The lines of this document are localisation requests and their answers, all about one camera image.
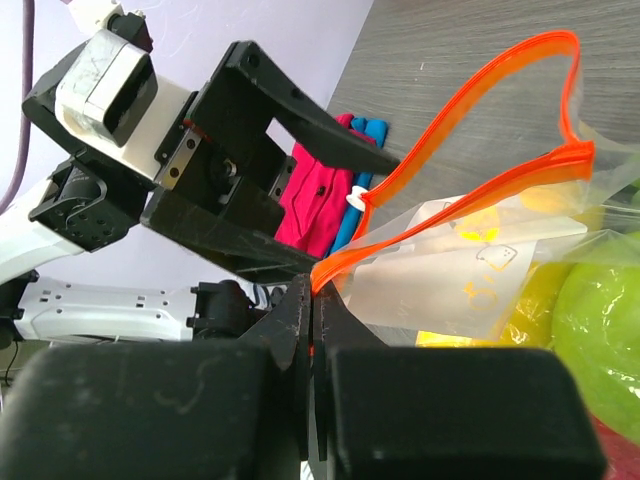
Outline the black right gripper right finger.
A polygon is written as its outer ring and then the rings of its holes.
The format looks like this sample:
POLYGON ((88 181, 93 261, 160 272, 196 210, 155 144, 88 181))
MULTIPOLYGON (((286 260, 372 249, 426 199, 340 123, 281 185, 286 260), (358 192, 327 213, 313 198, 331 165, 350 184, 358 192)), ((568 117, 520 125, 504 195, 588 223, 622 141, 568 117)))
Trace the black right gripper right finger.
POLYGON ((326 479, 601 479, 607 461, 563 363, 541 349, 384 344, 326 289, 313 301, 326 479))

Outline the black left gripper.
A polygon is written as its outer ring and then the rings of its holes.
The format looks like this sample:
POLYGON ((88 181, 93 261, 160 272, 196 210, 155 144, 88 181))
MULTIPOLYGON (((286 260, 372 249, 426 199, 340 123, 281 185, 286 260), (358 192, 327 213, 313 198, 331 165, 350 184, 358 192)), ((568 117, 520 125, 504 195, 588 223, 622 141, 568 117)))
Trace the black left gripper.
POLYGON ((254 283, 287 283, 317 259, 279 243, 278 197, 292 163, 267 135, 277 121, 323 165, 378 175, 399 161, 350 133, 254 41, 230 44, 208 82, 189 91, 159 76, 158 91, 117 147, 72 134, 55 116, 55 91, 86 43, 108 30, 146 51, 140 13, 81 12, 86 41, 47 72, 23 104, 69 161, 23 200, 27 250, 98 250, 141 224, 254 283))

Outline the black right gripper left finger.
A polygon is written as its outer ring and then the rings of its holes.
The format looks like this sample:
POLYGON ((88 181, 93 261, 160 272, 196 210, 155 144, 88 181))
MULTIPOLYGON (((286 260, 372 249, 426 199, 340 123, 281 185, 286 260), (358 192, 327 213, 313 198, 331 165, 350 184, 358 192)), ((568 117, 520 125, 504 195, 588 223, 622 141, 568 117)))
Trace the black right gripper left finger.
POLYGON ((307 458, 307 276, 237 339, 35 355, 1 415, 5 479, 296 479, 307 458))

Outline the clear zip top bag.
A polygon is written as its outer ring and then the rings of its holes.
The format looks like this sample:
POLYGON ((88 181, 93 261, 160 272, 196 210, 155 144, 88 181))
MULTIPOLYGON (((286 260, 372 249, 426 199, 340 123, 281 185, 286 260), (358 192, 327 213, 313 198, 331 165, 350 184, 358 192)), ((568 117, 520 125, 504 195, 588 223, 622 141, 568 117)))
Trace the clear zip top bag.
POLYGON ((351 242, 317 264, 384 344, 419 331, 498 340, 534 263, 574 266, 639 233, 639 149, 580 118, 578 36, 552 30, 489 61, 396 169, 348 198, 351 242))

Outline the yellow lemon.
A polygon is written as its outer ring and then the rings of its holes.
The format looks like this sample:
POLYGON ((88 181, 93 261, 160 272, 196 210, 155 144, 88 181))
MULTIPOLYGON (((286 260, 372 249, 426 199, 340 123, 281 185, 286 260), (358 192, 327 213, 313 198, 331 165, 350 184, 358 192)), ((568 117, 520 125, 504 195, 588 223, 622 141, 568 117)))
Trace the yellow lemon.
POLYGON ((558 293, 573 266, 565 262, 534 263, 508 322, 498 340, 419 331, 417 347, 530 347, 551 344, 552 313, 558 293))

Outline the green apple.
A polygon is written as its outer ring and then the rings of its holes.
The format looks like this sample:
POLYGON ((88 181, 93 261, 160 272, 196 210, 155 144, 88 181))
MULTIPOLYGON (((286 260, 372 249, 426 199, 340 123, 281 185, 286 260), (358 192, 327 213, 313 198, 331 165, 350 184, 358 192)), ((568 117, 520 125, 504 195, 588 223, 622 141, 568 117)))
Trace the green apple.
POLYGON ((604 240, 572 267, 554 307, 552 337, 591 413, 638 444, 638 232, 604 240))

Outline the red apple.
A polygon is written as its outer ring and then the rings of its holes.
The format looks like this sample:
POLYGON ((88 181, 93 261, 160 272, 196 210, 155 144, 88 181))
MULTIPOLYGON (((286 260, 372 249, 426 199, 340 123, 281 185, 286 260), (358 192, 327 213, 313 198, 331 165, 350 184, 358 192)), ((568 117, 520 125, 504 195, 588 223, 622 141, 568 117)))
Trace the red apple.
POLYGON ((606 480, 639 480, 639 447, 592 416, 598 439, 607 457, 606 480))

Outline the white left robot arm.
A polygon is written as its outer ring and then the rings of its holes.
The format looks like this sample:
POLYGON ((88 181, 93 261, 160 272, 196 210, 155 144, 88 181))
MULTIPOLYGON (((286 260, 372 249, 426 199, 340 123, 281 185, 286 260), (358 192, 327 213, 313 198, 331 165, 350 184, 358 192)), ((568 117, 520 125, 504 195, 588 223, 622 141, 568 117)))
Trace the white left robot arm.
POLYGON ((396 159, 349 133, 253 41, 205 84, 159 76, 142 13, 75 4, 88 32, 22 103, 67 159, 1 215, 1 334, 105 343, 238 336, 257 312, 242 281, 282 284, 318 255, 279 240, 302 165, 388 174, 396 159))

